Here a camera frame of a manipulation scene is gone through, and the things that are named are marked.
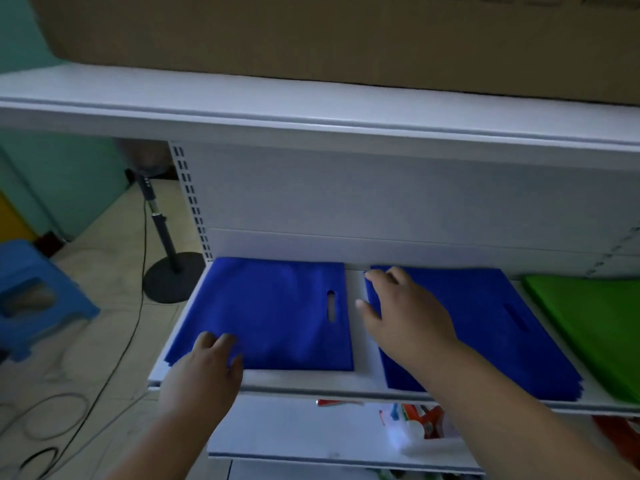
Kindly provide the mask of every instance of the brown box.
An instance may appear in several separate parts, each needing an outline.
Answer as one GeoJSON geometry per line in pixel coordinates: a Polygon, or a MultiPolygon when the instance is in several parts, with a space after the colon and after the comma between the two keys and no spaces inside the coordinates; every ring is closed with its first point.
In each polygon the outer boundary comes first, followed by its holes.
{"type": "Polygon", "coordinates": [[[640,105],[640,0],[30,0],[71,61],[640,105]]]}

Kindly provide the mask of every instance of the yellow object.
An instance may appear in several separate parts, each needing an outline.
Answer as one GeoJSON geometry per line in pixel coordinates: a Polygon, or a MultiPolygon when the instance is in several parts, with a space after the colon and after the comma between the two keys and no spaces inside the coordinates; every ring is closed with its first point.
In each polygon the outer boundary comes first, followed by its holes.
{"type": "Polygon", "coordinates": [[[4,194],[0,192],[0,242],[12,239],[35,241],[36,234],[22,220],[4,194]]]}

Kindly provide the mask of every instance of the green bag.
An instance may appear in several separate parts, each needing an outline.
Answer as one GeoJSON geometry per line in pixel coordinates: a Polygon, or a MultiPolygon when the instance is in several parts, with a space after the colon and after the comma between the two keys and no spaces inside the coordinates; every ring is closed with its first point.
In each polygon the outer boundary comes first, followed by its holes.
{"type": "Polygon", "coordinates": [[[526,276],[523,283],[602,386],[640,403],[640,280],[526,276]]]}

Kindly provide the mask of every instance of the green wall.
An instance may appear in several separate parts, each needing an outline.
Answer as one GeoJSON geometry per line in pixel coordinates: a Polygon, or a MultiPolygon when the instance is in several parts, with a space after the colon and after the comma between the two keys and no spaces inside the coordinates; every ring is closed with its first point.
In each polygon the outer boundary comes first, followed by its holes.
{"type": "MultiPolygon", "coordinates": [[[[28,2],[0,0],[0,73],[62,63],[28,2]]],[[[32,193],[64,234],[76,237],[124,192],[125,168],[109,138],[0,129],[0,190],[39,235],[55,226],[32,193]]]]}

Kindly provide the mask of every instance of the blue stool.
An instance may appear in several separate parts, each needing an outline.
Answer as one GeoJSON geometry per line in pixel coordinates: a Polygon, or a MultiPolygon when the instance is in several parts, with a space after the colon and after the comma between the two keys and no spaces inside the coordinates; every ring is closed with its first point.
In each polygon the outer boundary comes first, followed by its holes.
{"type": "Polygon", "coordinates": [[[58,325],[70,314],[91,319],[100,313],[75,282],[23,239],[0,244],[0,349],[16,362],[26,359],[29,345],[39,334],[58,325]],[[36,283],[43,282],[56,294],[46,310],[9,317],[2,302],[36,283]]]}

